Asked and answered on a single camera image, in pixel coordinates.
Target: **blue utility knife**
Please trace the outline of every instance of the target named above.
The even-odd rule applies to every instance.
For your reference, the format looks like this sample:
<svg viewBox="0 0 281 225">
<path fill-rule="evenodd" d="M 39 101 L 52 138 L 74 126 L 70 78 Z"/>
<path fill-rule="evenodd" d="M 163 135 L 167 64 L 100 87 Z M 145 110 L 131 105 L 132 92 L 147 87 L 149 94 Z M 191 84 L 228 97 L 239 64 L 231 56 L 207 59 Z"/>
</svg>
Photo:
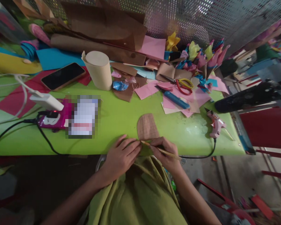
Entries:
<svg viewBox="0 0 281 225">
<path fill-rule="evenodd" d="M 162 89 L 159 86 L 155 86 L 158 90 L 160 90 L 168 99 L 170 99 L 172 102 L 176 103 L 183 109 L 190 108 L 190 105 L 182 101 L 180 98 L 178 98 L 176 95 L 174 95 L 172 92 L 166 91 L 165 89 Z"/>
</svg>

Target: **scissors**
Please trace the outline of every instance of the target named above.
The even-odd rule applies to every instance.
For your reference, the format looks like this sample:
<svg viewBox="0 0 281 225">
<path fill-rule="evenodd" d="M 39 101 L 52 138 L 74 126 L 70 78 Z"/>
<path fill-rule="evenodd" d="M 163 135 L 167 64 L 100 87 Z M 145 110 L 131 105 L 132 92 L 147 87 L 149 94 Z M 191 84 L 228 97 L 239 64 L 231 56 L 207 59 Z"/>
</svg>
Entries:
<svg viewBox="0 0 281 225">
<path fill-rule="evenodd" d="M 191 95 L 193 93 L 192 89 L 194 88 L 194 85 L 193 83 L 189 80 L 189 79 L 186 79 L 186 78 L 183 78 L 183 79 L 172 79 L 172 78 L 169 78 L 169 77 L 166 77 L 164 75 L 161 74 L 161 76 L 163 76 L 164 78 L 166 78 L 167 80 L 171 81 L 172 83 L 176 84 L 177 87 L 178 87 L 178 90 L 184 94 L 184 95 Z M 186 93 L 184 92 L 183 89 L 186 89 L 189 91 L 189 93 Z"/>
</svg>

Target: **red scissors handle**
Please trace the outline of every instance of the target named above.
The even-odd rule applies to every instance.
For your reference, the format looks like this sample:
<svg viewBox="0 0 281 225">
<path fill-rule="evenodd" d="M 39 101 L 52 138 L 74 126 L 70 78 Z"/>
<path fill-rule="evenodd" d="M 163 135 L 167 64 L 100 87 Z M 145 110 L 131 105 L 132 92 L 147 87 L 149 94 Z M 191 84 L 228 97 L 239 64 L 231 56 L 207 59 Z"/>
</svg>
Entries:
<svg viewBox="0 0 281 225">
<path fill-rule="evenodd" d="M 189 89 L 189 88 L 187 88 L 187 87 L 185 87 L 185 86 L 182 86 L 182 85 L 180 86 L 178 80 L 176 80 L 176 85 L 177 85 L 177 87 L 178 87 L 178 90 L 179 90 L 182 94 L 184 94 L 184 95 L 191 95 L 191 94 L 193 93 L 193 91 L 192 91 L 191 89 Z M 181 88 L 188 90 L 189 93 L 185 93 L 184 91 L 181 90 Z"/>
</svg>

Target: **metal mesh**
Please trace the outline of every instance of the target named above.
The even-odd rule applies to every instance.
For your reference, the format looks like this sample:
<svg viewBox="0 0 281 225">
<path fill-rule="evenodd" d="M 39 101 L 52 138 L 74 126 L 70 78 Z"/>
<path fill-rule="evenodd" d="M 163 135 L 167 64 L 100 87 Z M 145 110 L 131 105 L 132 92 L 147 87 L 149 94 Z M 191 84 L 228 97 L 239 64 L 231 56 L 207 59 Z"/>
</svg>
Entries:
<svg viewBox="0 0 281 225">
<path fill-rule="evenodd" d="M 36 7 L 34 0 L 26 0 Z M 44 0 L 55 17 L 66 19 L 58 0 Z M 66 0 L 97 5 L 95 0 Z M 229 56 L 281 19 L 281 0 L 107 0 L 121 10 L 145 13 L 148 34 L 167 38 L 174 31 L 179 46 L 194 40 L 201 47 L 215 39 L 230 44 Z"/>
</svg>

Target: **hand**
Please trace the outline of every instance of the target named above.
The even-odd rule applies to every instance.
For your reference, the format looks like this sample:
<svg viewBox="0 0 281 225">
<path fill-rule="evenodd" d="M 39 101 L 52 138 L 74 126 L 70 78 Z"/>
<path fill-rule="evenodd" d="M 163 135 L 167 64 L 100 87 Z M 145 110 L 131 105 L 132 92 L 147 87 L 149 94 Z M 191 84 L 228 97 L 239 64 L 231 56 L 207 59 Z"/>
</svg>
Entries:
<svg viewBox="0 0 281 225">
<path fill-rule="evenodd" d="M 182 166 L 179 160 L 172 158 L 171 156 L 162 154 L 155 146 L 162 145 L 163 149 L 173 153 L 178 156 L 178 148 L 177 146 L 170 142 L 165 137 L 160 137 L 154 139 L 150 143 L 150 148 L 153 151 L 154 156 L 162 163 L 162 165 L 172 174 L 174 175 L 176 172 L 179 172 L 182 169 Z"/>
<path fill-rule="evenodd" d="M 121 136 L 111 147 L 103 166 L 98 172 L 101 172 L 108 184 L 114 182 L 123 175 L 134 163 L 141 150 L 141 143 L 135 138 Z"/>
</svg>

